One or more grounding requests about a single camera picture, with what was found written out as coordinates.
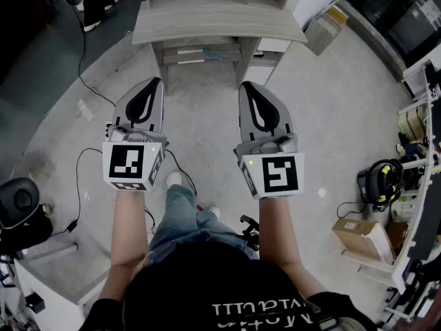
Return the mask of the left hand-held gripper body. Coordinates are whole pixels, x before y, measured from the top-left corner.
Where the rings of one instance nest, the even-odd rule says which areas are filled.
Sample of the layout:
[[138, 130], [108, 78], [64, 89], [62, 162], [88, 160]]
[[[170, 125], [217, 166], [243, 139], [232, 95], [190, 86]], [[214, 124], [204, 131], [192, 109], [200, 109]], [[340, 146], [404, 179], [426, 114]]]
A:
[[103, 179], [116, 190], [150, 191], [165, 160], [167, 137], [106, 123]]

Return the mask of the white table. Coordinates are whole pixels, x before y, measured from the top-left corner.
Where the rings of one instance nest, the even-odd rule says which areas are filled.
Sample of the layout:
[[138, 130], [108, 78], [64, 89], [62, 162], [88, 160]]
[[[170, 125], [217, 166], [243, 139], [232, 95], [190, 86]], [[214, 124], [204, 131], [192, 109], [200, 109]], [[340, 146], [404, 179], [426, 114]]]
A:
[[40, 331], [79, 331], [85, 321], [83, 306], [102, 290], [106, 282], [109, 270], [102, 272], [78, 292], [72, 292], [56, 286], [48, 277], [37, 272], [37, 266], [46, 265], [77, 250], [78, 245], [71, 243], [33, 257], [14, 260], [24, 297], [36, 292], [45, 301], [44, 311], [35, 314], [30, 310]]

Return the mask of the person's left forearm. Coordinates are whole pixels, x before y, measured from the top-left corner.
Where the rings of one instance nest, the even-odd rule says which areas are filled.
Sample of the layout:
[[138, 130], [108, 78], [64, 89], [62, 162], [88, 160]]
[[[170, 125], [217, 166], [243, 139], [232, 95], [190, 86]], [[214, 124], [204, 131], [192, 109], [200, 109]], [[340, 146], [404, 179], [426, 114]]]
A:
[[110, 271], [100, 299], [122, 301], [135, 270], [149, 252], [142, 191], [116, 192]]

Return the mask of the black glass cabinet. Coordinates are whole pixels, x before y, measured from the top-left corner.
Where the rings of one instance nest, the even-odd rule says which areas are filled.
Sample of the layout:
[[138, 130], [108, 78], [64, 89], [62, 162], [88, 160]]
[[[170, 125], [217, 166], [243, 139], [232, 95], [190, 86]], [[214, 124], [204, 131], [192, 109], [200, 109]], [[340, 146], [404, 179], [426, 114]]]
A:
[[441, 0], [345, 0], [392, 45], [406, 67], [441, 43]]

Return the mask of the person's blue jeans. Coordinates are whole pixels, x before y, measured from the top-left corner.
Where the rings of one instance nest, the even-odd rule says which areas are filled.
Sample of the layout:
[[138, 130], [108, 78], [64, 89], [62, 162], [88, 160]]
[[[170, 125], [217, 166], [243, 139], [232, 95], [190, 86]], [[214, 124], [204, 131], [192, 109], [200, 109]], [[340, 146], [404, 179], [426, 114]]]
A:
[[165, 214], [150, 243], [150, 263], [159, 263], [179, 246], [215, 241], [244, 252], [250, 259], [258, 255], [238, 233], [221, 223], [211, 211], [198, 211], [194, 193], [171, 185], [166, 192]]

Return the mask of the black and yellow device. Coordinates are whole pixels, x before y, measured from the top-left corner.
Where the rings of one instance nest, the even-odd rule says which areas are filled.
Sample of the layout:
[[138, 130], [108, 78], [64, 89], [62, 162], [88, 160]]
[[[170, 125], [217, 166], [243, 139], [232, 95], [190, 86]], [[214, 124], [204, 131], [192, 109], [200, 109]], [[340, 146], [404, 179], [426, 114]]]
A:
[[397, 159], [382, 159], [357, 174], [361, 199], [383, 212], [401, 195], [404, 169]]

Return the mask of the tan cardboard box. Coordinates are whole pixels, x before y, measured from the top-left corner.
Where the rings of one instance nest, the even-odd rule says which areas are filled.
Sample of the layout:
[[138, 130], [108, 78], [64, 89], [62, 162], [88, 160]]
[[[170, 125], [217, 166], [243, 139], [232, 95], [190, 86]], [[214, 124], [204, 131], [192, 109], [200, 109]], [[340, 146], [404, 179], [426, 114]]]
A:
[[378, 222], [339, 219], [332, 231], [352, 253], [392, 265], [396, 259], [386, 230]]

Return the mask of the black bracket stand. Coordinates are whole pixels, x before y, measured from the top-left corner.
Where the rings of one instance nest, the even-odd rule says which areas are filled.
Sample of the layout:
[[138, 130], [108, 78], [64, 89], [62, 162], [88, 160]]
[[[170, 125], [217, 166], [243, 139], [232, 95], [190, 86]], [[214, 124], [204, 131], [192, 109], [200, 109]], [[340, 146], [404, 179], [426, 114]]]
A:
[[259, 224], [247, 215], [240, 217], [241, 223], [247, 223], [248, 226], [243, 230], [243, 238], [247, 241], [247, 246], [253, 251], [259, 251]]

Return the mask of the grey cardboard box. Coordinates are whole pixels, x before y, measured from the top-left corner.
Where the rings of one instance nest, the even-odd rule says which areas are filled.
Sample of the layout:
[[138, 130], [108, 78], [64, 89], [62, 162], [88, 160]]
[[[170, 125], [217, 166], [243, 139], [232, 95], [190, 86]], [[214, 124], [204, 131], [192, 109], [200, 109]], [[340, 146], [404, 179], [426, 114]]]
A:
[[345, 26], [345, 20], [340, 21], [328, 13], [311, 20], [305, 30], [306, 48], [320, 56]]

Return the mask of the white floor tape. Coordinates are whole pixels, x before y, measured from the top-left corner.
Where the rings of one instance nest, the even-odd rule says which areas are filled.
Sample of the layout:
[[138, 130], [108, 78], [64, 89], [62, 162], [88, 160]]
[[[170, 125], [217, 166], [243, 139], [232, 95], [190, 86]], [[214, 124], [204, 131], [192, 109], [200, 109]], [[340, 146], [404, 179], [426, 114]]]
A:
[[90, 122], [93, 119], [94, 115], [91, 112], [91, 110], [87, 107], [86, 103], [82, 99], [79, 99], [77, 102], [77, 106], [78, 106], [81, 114], [86, 119], [86, 121]]

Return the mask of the person's black printed t-shirt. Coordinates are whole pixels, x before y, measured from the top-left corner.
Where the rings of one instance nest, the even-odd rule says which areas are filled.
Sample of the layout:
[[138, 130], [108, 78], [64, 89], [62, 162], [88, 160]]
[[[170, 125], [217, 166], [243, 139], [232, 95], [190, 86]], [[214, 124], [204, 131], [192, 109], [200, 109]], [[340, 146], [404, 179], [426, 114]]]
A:
[[347, 295], [308, 299], [278, 266], [216, 241], [185, 243], [96, 301], [79, 331], [377, 331]]

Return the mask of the yellow-topped cardboard box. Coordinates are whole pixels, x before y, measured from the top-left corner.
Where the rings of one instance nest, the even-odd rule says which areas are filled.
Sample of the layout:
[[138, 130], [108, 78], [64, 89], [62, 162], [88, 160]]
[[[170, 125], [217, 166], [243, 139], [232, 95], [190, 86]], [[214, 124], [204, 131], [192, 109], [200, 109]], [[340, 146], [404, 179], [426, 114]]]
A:
[[330, 7], [327, 14], [339, 25], [343, 26], [347, 23], [349, 16], [336, 6]]

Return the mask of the small black box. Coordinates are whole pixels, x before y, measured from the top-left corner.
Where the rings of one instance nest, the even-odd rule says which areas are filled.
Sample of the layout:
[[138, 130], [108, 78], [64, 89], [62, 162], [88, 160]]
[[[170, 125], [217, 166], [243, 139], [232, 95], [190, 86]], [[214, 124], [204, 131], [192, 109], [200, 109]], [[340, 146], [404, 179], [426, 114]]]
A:
[[36, 292], [32, 292], [25, 296], [25, 306], [38, 314], [45, 310], [45, 301]]

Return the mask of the white metal rack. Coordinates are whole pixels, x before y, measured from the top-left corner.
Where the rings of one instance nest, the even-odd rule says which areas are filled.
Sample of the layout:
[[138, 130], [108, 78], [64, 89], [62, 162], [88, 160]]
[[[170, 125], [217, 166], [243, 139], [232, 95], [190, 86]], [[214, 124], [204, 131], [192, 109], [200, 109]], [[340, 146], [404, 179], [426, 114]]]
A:
[[411, 263], [429, 257], [441, 224], [441, 68], [426, 61], [419, 72], [424, 80], [421, 97], [398, 111], [401, 116], [419, 106], [427, 107], [422, 123], [426, 128], [425, 139], [428, 145], [425, 158], [403, 165], [405, 170], [424, 168], [424, 174], [418, 190], [402, 193], [402, 196], [415, 197], [416, 204], [407, 237], [391, 273], [394, 287], [400, 294], [406, 290]]

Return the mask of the person's right forearm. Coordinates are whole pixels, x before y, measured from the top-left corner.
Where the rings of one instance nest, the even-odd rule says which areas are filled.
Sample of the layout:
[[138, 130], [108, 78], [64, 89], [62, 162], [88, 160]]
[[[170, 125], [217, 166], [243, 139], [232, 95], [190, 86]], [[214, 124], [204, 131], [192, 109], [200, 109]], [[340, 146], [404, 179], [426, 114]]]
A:
[[286, 199], [259, 201], [260, 259], [277, 265], [308, 299], [326, 288], [303, 265]]

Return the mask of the black bag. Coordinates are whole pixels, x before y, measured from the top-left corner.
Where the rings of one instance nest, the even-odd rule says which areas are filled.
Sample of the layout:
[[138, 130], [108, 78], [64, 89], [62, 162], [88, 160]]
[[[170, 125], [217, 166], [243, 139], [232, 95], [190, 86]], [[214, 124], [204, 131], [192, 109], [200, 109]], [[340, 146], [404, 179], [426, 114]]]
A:
[[53, 232], [53, 225], [44, 213], [34, 213], [15, 228], [0, 232], [0, 255], [11, 255], [46, 241]]

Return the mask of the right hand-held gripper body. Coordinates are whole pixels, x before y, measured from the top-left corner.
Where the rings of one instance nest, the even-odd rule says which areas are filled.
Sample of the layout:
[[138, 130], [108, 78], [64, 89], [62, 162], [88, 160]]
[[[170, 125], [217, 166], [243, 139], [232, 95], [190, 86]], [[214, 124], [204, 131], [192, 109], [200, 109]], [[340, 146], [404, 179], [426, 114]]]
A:
[[304, 190], [305, 154], [289, 133], [237, 145], [234, 154], [254, 199], [275, 199]]

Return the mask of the dark grey floor mat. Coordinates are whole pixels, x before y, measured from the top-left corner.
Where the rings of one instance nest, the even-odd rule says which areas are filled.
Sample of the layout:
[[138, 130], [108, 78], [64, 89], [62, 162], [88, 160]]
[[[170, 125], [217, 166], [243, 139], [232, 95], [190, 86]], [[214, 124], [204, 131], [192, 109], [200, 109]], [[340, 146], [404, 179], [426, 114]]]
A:
[[95, 30], [82, 34], [73, 9], [57, 16], [20, 54], [0, 82], [0, 180], [6, 180], [44, 116], [86, 69], [133, 29], [141, 2], [119, 0]]

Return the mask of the white drawer front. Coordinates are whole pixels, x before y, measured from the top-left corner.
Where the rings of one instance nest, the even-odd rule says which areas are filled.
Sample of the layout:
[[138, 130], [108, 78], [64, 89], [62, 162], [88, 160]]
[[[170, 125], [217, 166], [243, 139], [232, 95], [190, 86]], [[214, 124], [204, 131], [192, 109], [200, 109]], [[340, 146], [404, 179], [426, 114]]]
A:
[[291, 44], [290, 40], [285, 39], [272, 39], [272, 38], [261, 38], [257, 51], [261, 52], [281, 52], [285, 53]]

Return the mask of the grey wooden shelf desk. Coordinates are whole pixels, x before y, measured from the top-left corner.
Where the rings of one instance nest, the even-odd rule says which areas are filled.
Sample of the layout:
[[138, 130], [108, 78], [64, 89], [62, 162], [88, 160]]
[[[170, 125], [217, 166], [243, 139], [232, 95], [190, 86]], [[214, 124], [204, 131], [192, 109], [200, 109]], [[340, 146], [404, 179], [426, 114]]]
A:
[[151, 47], [165, 83], [171, 66], [220, 61], [237, 83], [264, 85], [284, 53], [257, 51], [263, 37], [306, 42], [289, 0], [145, 0], [132, 43]]

